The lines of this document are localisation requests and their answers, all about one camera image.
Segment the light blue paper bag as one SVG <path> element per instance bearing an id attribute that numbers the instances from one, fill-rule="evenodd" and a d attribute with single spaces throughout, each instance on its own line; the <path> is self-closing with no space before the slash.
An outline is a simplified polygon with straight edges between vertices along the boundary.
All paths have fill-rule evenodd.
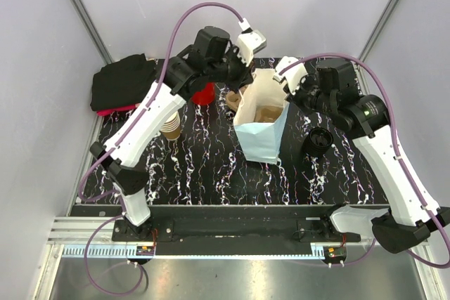
<path id="1" fill-rule="evenodd" d="M 278 161 L 289 103 L 274 75 L 274 69 L 255 70 L 254 81 L 240 94 L 233 119 L 238 142 L 250 162 Z"/>

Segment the cardboard cup carrier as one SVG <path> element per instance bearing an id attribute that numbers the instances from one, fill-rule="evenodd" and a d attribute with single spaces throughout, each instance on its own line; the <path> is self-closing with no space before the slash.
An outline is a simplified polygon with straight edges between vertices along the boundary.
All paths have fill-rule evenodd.
<path id="1" fill-rule="evenodd" d="M 283 112 L 282 107 L 263 105 L 259 106 L 255 112 L 254 122 L 256 123 L 274 123 Z"/>

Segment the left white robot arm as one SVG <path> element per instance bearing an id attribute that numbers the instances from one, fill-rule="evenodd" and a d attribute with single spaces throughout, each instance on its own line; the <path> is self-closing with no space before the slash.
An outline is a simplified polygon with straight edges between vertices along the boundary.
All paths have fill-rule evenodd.
<path id="1" fill-rule="evenodd" d="M 104 144 L 95 142 L 91 146 L 97 164 L 122 197 L 122 214 L 129 222 L 127 232 L 135 240 L 146 240 L 152 231 L 144 193 L 148 176 L 136 169 L 149 142 L 207 84 L 223 83 L 232 91 L 250 84 L 253 58 L 265 47 L 265 37 L 251 28 L 243 30 L 235 42 L 218 27 L 202 28 L 192 44 L 163 63 L 162 80 L 152 84 L 122 128 Z"/>

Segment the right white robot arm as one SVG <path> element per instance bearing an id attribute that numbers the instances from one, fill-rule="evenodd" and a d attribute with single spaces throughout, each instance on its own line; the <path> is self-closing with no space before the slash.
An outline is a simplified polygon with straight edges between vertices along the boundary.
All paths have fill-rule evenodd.
<path id="1" fill-rule="evenodd" d="M 390 253 L 408 252 L 430 234 L 449 224 L 449 208 L 441 207 L 418 181 L 394 129 L 385 100 L 361 95 L 352 62 L 345 58 L 320 61 L 314 74 L 292 58 L 276 73 L 286 80 L 287 100 L 308 114 L 328 116 L 364 156 L 377 178 L 389 208 L 333 207 L 319 224 L 323 239 L 343 233 L 374 237 Z"/>

